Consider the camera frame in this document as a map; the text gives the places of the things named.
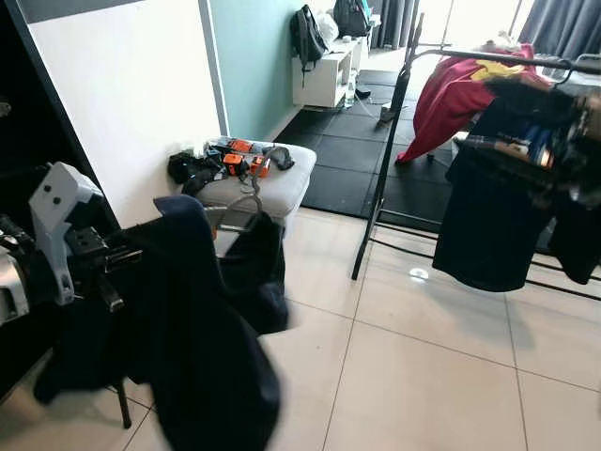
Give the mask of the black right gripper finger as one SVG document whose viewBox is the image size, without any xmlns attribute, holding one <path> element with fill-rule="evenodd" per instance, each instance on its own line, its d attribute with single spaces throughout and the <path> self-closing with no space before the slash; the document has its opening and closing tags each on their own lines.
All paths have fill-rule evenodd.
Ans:
<svg viewBox="0 0 601 451">
<path fill-rule="evenodd" d="M 514 106 L 567 108 L 587 103 L 580 96 L 524 77 L 493 78 L 485 81 L 484 86 L 495 98 Z"/>
<path fill-rule="evenodd" d="M 532 142 L 522 141 L 522 139 L 514 141 L 514 139 L 469 134 L 467 137 L 456 139 L 456 143 L 463 148 L 483 151 L 488 156 L 502 156 L 506 162 L 523 163 L 545 171 L 554 169 L 559 162 L 553 146 L 537 145 L 537 143 L 533 145 Z"/>
</svg>

